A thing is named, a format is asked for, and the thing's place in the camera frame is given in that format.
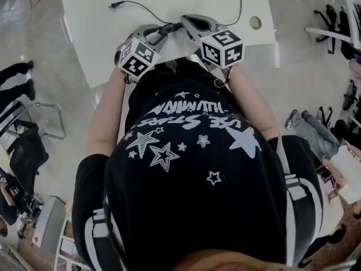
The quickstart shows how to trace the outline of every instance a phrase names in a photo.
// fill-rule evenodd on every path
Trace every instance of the person's leg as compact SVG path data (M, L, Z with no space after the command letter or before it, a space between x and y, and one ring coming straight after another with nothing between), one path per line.
M2 113L10 103L23 94L25 94L30 100L35 99L34 82L32 79L28 80L25 84L0 91L0 113Z
M7 81L10 77L17 75L18 73L26 74L29 69L34 68L34 62L31 60L27 63L16 63L4 70L0 71L0 85Z
M299 137L308 141L312 152L320 161L325 155L331 158L338 153L338 147L333 143L325 141L318 132L302 118L298 111L292 111L287 122L292 125L292 128Z
M326 141L335 144L336 146L340 147L341 144L338 139L322 124L320 123L315 117L311 116L307 111L303 111L302 113L303 119L310 124L318 134L323 137Z

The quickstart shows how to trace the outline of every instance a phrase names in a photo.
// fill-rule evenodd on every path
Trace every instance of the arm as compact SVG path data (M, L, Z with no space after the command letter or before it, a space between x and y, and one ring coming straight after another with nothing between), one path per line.
M125 74L115 68L90 125L87 156L110 156L117 145L122 113Z
M12 197L9 195L9 193L7 192L7 190L5 189L7 186L7 183L3 182L1 183L1 186L0 186L0 189L1 189L1 192L7 202L7 204L11 207L11 206L15 206L15 202L14 200L12 199Z
M228 85L245 118L261 132L263 137L267 141L278 137L279 130L271 108L239 65L233 66Z

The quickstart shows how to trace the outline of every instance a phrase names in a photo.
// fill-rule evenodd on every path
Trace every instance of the black shoe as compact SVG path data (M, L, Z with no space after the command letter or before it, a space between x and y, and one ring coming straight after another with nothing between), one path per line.
M28 82L26 83L26 86L27 86L27 92L25 93L25 95L31 101L33 101L35 99L34 81L32 79L29 79Z
M34 61L30 60L30 61L27 63L27 66L28 66L28 69L33 69L33 68L34 68Z
M22 62L22 63L19 63L18 65L19 65L20 68L21 68L21 69L19 70L19 73L21 73L22 75L25 75L25 74L28 73L28 71L29 71L30 69L33 69L33 68L34 68L34 61L30 60L30 61L27 62L27 63Z
M298 114L298 110L293 110L289 116L289 118L286 120L286 123L284 124L284 128L287 130L292 128L292 118L294 115Z

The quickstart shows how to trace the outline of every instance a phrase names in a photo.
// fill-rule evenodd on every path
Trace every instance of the black cable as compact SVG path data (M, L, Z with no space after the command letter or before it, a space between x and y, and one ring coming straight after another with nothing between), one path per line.
M115 3L112 3L109 8L110 9L115 9L117 8L119 5L122 5L124 3L133 3L133 4L137 4L143 8L145 8L146 10L149 11L150 14L152 14L156 19L158 19L159 21L163 22L164 24L172 24L172 22L167 22L167 21L164 21L162 19L160 19L152 10L150 10L148 7L144 6L143 4L141 3L138 3L138 2L135 2L135 1L130 1L130 0L123 0L123 1L119 1L119 2L115 2ZM239 14L238 14L238 18L235 22L231 23L231 24L226 24L226 26L231 26L231 25L234 25L236 24L240 17L241 17L241 12L242 12L242 0L239 0L239 3L240 3L240 7L239 7Z
M238 13L238 18L237 18L237 20L236 20L235 22L233 22L233 23L231 23L231 24L226 24L226 26L231 26L231 25L236 24L236 23L239 21L240 17L241 17L241 12L242 12L242 0L239 0L239 13Z
M226 80L223 82L222 80L220 80L219 78L216 78L214 80L214 85L217 87L217 88L223 88L226 86L226 84L229 82L230 78L231 78L231 72L232 72L232 68L233 66L231 66L230 69L228 69L228 72L227 72L227 78Z
M137 4L139 6L142 6L143 8L145 8L146 10L148 10L156 19L158 19L159 21L163 22L164 24L172 24L172 22L167 22L167 21L164 21L162 19L160 19L157 15L154 14L154 12L152 10L150 10L148 7L144 6L143 4L141 3L138 3L138 2L135 2L135 1L129 1L129 0L123 0L123 1L119 1L119 2L116 2L116 3L112 3L109 8L110 9L115 9L116 7L118 7L119 5L121 4L124 4L124 3L133 3L133 4Z

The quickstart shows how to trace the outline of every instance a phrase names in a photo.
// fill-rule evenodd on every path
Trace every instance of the hair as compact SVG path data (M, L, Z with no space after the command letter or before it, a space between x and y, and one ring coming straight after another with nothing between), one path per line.
M328 237L328 242L330 244L336 244L344 238L345 234L346 234L346 226L342 224L341 228L336 230L331 236Z

